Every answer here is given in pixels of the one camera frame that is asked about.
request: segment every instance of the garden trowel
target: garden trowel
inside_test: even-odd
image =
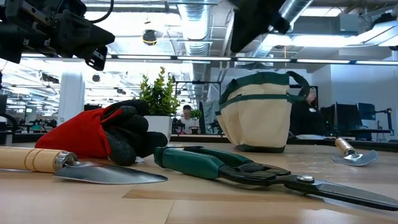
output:
[[[78,162],[76,154],[53,149],[0,147],[0,169],[54,173],[62,179],[97,184],[148,184],[166,181],[157,174],[97,162]]]
[[[342,157],[333,156],[333,160],[337,163],[349,166],[365,166],[375,161],[379,154],[375,151],[369,151],[365,154],[358,153],[347,141],[338,138],[335,145],[343,152]]]

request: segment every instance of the canvas tool bag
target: canvas tool bag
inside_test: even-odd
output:
[[[304,94],[288,93],[289,77]],[[240,151],[283,152],[289,135],[292,103],[306,99],[310,86],[295,72],[258,72],[232,80],[220,98],[217,120]]]

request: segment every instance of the wooden table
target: wooden table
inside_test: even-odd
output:
[[[236,152],[230,144],[194,145]],[[335,152],[327,146],[287,146],[283,154],[240,154],[296,174],[398,198],[398,154],[381,152],[369,167],[350,167],[334,163]],[[0,171],[0,223],[398,223],[398,212],[305,197],[283,186],[202,180],[161,169],[153,157],[134,168],[165,175],[169,181],[98,185],[65,182],[51,174]]]

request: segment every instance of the trowel blade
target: trowel blade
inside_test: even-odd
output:
[[[375,161],[379,157],[379,154],[375,151],[369,151],[364,153],[359,159],[345,159],[344,157],[333,156],[333,160],[337,163],[349,165],[349,166],[366,166],[371,162]]]
[[[167,177],[126,167],[82,162],[77,166],[66,166],[54,173],[54,177],[91,182],[96,184],[149,184],[167,180]]]

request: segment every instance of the potted plant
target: potted plant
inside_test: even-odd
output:
[[[166,76],[165,68],[161,67],[153,85],[149,83],[147,75],[142,78],[139,98],[149,105],[149,116],[146,116],[149,131],[163,133],[170,140],[173,125],[171,116],[177,113],[180,106],[177,96],[173,96],[173,77]]]
[[[197,126],[197,121],[201,117],[201,111],[200,110],[191,110],[191,118],[194,120],[195,124],[193,127],[190,127],[192,134],[198,134],[199,131],[199,126]]]

